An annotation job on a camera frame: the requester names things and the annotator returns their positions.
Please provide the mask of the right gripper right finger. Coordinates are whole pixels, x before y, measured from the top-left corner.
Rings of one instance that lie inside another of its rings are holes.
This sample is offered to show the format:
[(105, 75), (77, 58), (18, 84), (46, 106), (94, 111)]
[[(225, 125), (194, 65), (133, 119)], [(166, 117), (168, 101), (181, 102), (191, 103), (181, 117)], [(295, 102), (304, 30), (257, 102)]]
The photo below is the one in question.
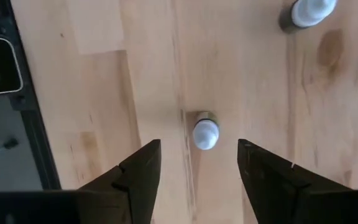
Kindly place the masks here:
[(246, 139), (238, 140), (237, 164), (258, 224), (358, 224), (358, 190)]

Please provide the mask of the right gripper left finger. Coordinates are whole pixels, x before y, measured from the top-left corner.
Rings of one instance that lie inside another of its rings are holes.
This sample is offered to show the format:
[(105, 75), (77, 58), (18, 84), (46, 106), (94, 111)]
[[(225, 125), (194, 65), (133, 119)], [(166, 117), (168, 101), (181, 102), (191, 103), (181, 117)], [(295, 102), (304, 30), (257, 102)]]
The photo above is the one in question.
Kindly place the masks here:
[(0, 192), (0, 224), (150, 224), (161, 161), (154, 139), (79, 189)]

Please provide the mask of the small black white-labelled dye bottle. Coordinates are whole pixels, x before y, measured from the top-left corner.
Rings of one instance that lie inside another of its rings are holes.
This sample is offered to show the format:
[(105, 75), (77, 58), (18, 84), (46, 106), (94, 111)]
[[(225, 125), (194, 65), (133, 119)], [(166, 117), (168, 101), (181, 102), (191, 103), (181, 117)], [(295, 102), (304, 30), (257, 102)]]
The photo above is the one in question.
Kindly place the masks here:
[(216, 145), (219, 134), (219, 124), (216, 116), (210, 111), (199, 112), (192, 131), (195, 146), (204, 151), (210, 150)]

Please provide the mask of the small dark dye bottle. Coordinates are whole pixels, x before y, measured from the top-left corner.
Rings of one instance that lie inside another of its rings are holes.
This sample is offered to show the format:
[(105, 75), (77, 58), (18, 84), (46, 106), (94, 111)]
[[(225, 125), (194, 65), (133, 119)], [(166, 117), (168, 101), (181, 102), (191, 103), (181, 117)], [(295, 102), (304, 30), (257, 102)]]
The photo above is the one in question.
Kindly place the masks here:
[(336, 4), (337, 0), (296, 0), (282, 9), (278, 24), (285, 33), (313, 27), (329, 16)]

